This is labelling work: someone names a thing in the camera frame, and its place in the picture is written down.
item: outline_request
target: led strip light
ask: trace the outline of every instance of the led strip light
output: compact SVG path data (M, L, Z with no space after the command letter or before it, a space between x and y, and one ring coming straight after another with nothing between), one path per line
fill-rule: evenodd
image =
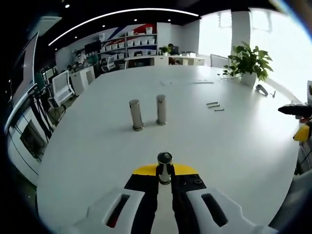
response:
M87 21L85 21L83 23L80 23L80 24L76 25L75 27L67 30L65 33L61 34L60 36L55 38L53 41L51 41L49 43L49 46L52 45L54 42L56 42L61 37L65 36L67 33L73 31L74 29L76 29L76 28L78 28L78 27L80 27L80 26L82 26L82 25L84 25L86 23L89 23L91 21L97 20L99 18L103 18L105 16L111 16L111 15L115 15L115 14L119 14L119 13L131 12L131 11L170 11L170 12L177 12L177 13L182 13L182 14L186 14L186 15L190 15L190 16L196 16L196 17L199 16L198 14L194 14L194 13L190 13L190 12L186 12L186 11L179 11L179 10L166 9L166 8L137 8L137 9L128 9L128 10L122 10L122 11L115 11L115 12L111 12L111 13L108 13L108 14L105 14L105 15L101 15L101 16L89 19L89 20L87 20Z

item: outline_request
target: window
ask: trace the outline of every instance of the window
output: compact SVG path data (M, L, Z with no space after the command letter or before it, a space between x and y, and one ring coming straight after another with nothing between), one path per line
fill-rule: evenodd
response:
M203 16L199 26L199 48L202 55L231 54L232 14L230 10Z
M259 46L273 59L270 78L290 90L299 100L307 101L307 81L312 79L312 43L303 27L292 18L270 10L252 10L251 47ZM268 16L267 24L257 22Z

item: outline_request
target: metal cylinder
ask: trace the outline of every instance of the metal cylinder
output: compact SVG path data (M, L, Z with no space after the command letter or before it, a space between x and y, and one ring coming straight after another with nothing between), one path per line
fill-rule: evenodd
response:
M141 118L140 104L137 99L129 101L130 112L133 121L133 130L141 131L144 128L144 124Z
M168 152L160 153L157 156L158 165L156 173L159 179L159 182L163 185L170 184L171 174L173 171L172 165L172 155Z
M165 125L167 123L166 119L166 96L158 95L156 97L157 101L157 124Z

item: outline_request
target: storage box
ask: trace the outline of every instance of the storage box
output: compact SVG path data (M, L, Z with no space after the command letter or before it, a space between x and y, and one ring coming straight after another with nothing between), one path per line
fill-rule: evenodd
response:
M146 34L152 34L153 33L153 27L146 27Z
M141 40L135 40L135 45L141 45Z
M155 44L155 39L148 39L148 44L149 45L154 45Z
M133 46L133 40L129 40L129 41L127 41L127 46L128 46L128 47Z
M98 37L101 42L105 41L105 33L100 34Z
M118 44L113 44L112 45L112 50L116 50L116 49L118 49Z
M134 57L134 56L135 56L135 53L134 53L133 51L129 51L129 52L128 52L128 55L129 55L129 57Z
M125 48L125 43L124 42L120 42L118 43L119 48Z
M118 55L118 59L124 59L125 58L125 54L119 54Z

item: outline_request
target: potted plant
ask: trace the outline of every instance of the potted plant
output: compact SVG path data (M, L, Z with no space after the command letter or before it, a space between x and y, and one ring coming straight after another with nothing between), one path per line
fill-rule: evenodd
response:
M167 56L171 52L171 48L165 45L161 47L160 50L164 56Z
M273 71L268 61L272 61L267 51L259 50L256 46L253 50L247 43L244 46L233 46L236 55L229 55L230 65L225 65L223 75L241 77L241 83L253 87L256 78L265 81L268 72Z

